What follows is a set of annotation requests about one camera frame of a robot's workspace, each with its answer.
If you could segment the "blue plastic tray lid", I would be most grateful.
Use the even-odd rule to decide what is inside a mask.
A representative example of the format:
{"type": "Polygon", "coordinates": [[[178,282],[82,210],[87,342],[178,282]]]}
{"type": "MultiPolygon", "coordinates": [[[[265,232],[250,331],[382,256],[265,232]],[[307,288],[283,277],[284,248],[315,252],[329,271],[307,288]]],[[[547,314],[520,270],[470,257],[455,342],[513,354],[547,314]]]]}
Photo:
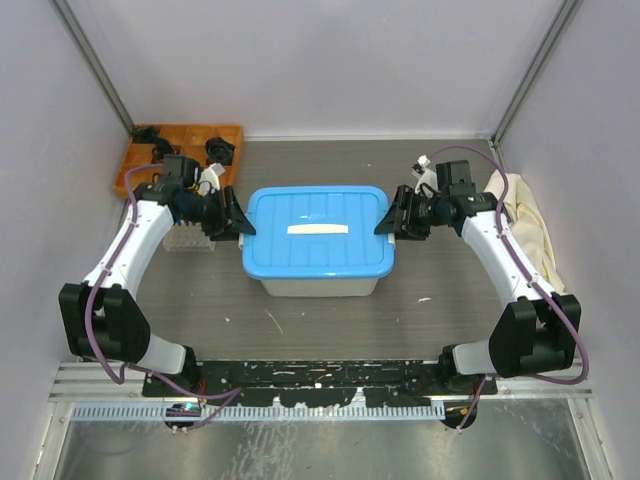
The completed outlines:
{"type": "Polygon", "coordinates": [[[255,191],[242,240],[246,274],[256,280],[380,279],[395,261],[395,241],[376,234],[390,207],[366,185],[269,187],[255,191]]]}

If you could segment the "white plastic bin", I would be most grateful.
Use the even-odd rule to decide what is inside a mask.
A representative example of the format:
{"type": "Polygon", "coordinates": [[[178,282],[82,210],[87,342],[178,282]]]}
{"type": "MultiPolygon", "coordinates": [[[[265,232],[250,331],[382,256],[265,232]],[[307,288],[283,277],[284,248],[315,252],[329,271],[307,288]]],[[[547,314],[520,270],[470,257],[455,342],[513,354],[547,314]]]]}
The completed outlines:
{"type": "Polygon", "coordinates": [[[246,235],[240,248],[247,276],[274,297],[366,297],[395,262],[391,234],[246,235]]]}

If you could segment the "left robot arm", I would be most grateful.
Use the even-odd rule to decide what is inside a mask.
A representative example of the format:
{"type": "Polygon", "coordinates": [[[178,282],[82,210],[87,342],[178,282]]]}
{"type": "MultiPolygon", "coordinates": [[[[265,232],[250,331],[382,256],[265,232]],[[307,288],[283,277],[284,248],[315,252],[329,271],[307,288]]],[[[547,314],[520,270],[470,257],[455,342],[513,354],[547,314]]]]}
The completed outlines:
{"type": "Polygon", "coordinates": [[[97,361],[116,384],[127,369],[165,383],[178,396],[203,398],[194,350],[154,334],[136,297],[157,247],[178,224],[195,225],[213,242],[236,241],[256,230],[234,190],[222,186],[222,165],[202,167],[192,158],[168,154],[148,165],[149,182],[134,184],[137,168],[124,179],[129,205],[125,219],[99,263],[58,296],[71,353],[97,361]]]}

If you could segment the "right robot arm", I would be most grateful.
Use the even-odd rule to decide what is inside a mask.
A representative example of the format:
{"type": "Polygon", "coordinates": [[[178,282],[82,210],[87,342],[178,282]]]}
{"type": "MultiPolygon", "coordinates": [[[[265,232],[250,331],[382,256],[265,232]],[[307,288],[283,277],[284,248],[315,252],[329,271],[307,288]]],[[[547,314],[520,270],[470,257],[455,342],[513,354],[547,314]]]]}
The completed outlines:
{"type": "Polygon", "coordinates": [[[537,272],[511,233],[504,197],[478,191],[468,161],[431,168],[421,156],[413,170],[416,185],[397,188],[376,233],[424,241],[434,227],[453,228],[480,260],[503,308],[487,339],[444,347],[437,366],[442,388],[459,394],[479,376],[559,383],[556,372],[570,368],[583,347],[577,298],[537,272]]]}

